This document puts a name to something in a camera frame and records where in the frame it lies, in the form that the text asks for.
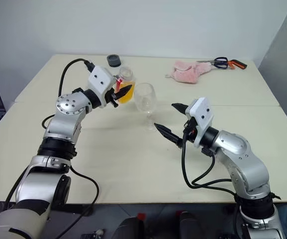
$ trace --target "scissors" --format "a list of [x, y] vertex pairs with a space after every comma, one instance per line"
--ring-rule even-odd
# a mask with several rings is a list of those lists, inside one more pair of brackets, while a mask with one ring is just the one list
[[228, 67], [228, 60], [226, 57], [217, 57], [212, 61], [198, 61], [200, 63], [209, 62], [212, 66], [215, 66], [218, 69], [227, 69]]

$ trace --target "pink stuffed toy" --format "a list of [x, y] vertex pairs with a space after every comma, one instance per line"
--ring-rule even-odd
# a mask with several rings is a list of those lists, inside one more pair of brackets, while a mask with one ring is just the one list
[[211, 63], [199, 62], [182, 62], [176, 61], [173, 66], [171, 75], [166, 75], [167, 78], [173, 78], [178, 82], [196, 84], [198, 77], [211, 70]]

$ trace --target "robotic arm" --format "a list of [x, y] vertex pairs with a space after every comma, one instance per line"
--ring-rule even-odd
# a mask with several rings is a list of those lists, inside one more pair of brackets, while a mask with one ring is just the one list
[[36, 239], [48, 219], [50, 210], [66, 203], [70, 177], [66, 176], [77, 155], [75, 144], [81, 121], [93, 109], [114, 107], [130, 86], [114, 93], [115, 77], [105, 68], [89, 63], [88, 89], [78, 88], [56, 101], [56, 113], [48, 124], [43, 141], [16, 189], [16, 204], [0, 213], [0, 238]]
[[263, 162], [256, 157], [244, 137], [218, 131], [211, 127], [213, 112], [207, 98], [194, 100], [189, 106], [172, 104], [188, 117], [184, 137], [179, 138], [171, 130], [155, 124], [159, 132], [178, 147], [190, 141], [213, 153], [227, 168], [236, 191], [235, 201], [240, 205], [244, 239], [285, 239], [277, 208], [270, 191], [269, 174]]

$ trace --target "black cable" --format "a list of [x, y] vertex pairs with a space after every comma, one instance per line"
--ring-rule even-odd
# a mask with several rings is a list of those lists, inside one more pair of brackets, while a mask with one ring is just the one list
[[[68, 68], [69, 68], [71, 65], [73, 65], [74, 63], [79, 62], [79, 61], [83, 61], [83, 62], [87, 65], [87, 67], [88, 67], [88, 63], [90, 63], [89, 61], [87, 61], [87, 60], [85, 60], [85, 59], [83, 59], [83, 58], [78, 58], [78, 59], [75, 59], [75, 60], [73, 60], [73, 61], [71, 61], [71, 62], [69, 62], [69, 63], [67, 64], [67, 66], [64, 68], [64, 71], [63, 71], [62, 76], [61, 76], [61, 78], [60, 78], [59, 88], [58, 88], [58, 97], [60, 97], [60, 96], [62, 95], [63, 82], [64, 82], [64, 78], [65, 78], [65, 75], [66, 75], [66, 72], [67, 72]], [[54, 117], [54, 115], [48, 116], [48, 117], [46, 117], [46, 118], [43, 120], [43, 122], [42, 122], [42, 127], [43, 127], [44, 129], [47, 128], [46, 125], [45, 125], [46, 121], [47, 121], [48, 119], [52, 118], [52, 117]]]
[[98, 183], [97, 183], [94, 179], [92, 179], [92, 178], [90, 178], [90, 177], [87, 177], [87, 176], [85, 176], [85, 175], [83, 175], [83, 174], [77, 172], [75, 169], [73, 169], [72, 166], [70, 166], [70, 169], [71, 169], [71, 171], [72, 171], [74, 174], [76, 174], [77, 176], [82, 177], [82, 178], [86, 178], [86, 179], [92, 181], [92, 182], [94, 183], [94, 185], [96, 186], [97, 193], [96, 193], [96, 196], [95, 196], [95, 199], [93, 200], [93, 202], [92, 202], [88, 207], [86, 207], [86, 208], [84, 209], [84, 211], [80, 214], [80, 216], [79, 216], [69, 227], [67, 227], [62, 233], [60, 233], [55, 239], [59, 239], [59, 238], [61, 238], [64, 234], [66, 234], [66, 232], [68, 232], [89, 210], [91, 210], [92, 207], [94, 206], [94, 204], [95, 204], [95, 202], [96, 202], [98, 196], [99, 196], [99, 185], [98, 185]]
[[199, 179], [206, 176], [211, 171], [211, 169], [213, 168], [213, 166], [215, 164], [215, 156], [214, 155], [212, 155], [212, 164], [210, 165], [210, 167], [201, 176], [194, 179], [192, 181], [192, 184], [189, 182], [188, 177], [187, 177], [187, 172], [185, 169], [186, 142], [187, 142], [187, 135], [184, 133], [183, 134], [183, 140], [182, 140], [182, 173], [183, 173], [184, 181], [188, 185], [188, 187], [190, 187], [192, 189], [207, 188], [207, 189], [219, 190], [219, 191], [224, 191], [224, 192], [230, 193], [233, 196], [235, 196], [235, 193], [228, 190], [228, 189], [209, 186], [211, 184], [219, 183], [219, 182], [231, 182], [231, 179], [217, 179], [217, 180], [213, 180], [213, 181], [210, 181], [210, 182], [204, 183], [204, 184], [197, 184], [196, 183], [196, 181], [198, 181]]
[[23, 178], [23, 176], [24, 176], [24, 174], [25, 174], [25, 172], [26, 172], [27, 169], [28, 169], [28, 166], [24, 169], [24, 171], [22, 172], [22, 174], [18, 177], [18, 179], [17, 179], [16, 182], [14, 183], [12, 189], [11, 189], [10, 192], [8, 193], [8, 196], [7, 196], [6, 200], [5, 200], [5, 204], [4, 204], [4, 207], [3, 207], [3, 211], [5, 211], [5, 210], [8, 209], [8, 207], [9, 207], [9, 202], [10, 202], [10, 200], [11, 200], [11, 198], [12, 198], [12, 196], [13, 196], [13, 194], [14, 194], [16, 188], [17, 188], [17, 186], [19, 185], [20, 181], [22, 180], [22, 178]]
[[237, 232], [237, 214], [239, 212], [239, 205], [236, 203], [234, 213], [233, 213], [233, 230], [236, 236], [236, 239], [240, 239], [238, 232]]

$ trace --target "white table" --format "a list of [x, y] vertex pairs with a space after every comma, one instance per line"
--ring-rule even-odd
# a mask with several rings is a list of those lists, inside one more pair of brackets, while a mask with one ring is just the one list
[[[55, 110], [62, 69], [77, 57], [52, 57], [1, 120], [0, 200], [6, 198], [18, 175], [36, 154], [44, 133], [40, 123]], [[102, 56], [87, 59], [105, 64]], [[245, 71], [212, 71], [201, 76], [197, 85], [185, 85], [164, 79], [174, 59], [122, 59], [134, 69], [138, 82], [153, 83], [159, 100], [155, 121], [178, 135], [182, 135], [186, 117], [172, 108], [171, 103], [189, 104], [194, 98], [208, 96], [214, 105], [213, 126], [249, 140], [253, 152], [269, 170], [272, 191], [287, 201], [287, 117], [252, 62], [246, 62], [249, 66]], [[83, 67], [82, 63], [76, 64], [68, 71], [63, 92], [86, 86], [88, 73]], [[230, 86], [227, 93], [222, 91], [224, 84]], [[231, 195], [224, 192], [189, 189], [181, 172], [181, 151], [158, 132], [146, 132], [143, 119], [133, 101], [116, 109], [111, 105], [96, 109], [84, 119], [76, 145], [78, 155], [72, 165], [98, 181], [101, 189], [98, 203], [233, 202]], [[190, 180], [209, 164], [210, 158], [189, 143]], [[85, 179], [69, 175], [72, 184], [68, 203], [90, 203], [95, 187]], [[226, 177], [226, 169], [217, 163], [203, 182]], [[232, 189], [230, 183], [218, 185]]]

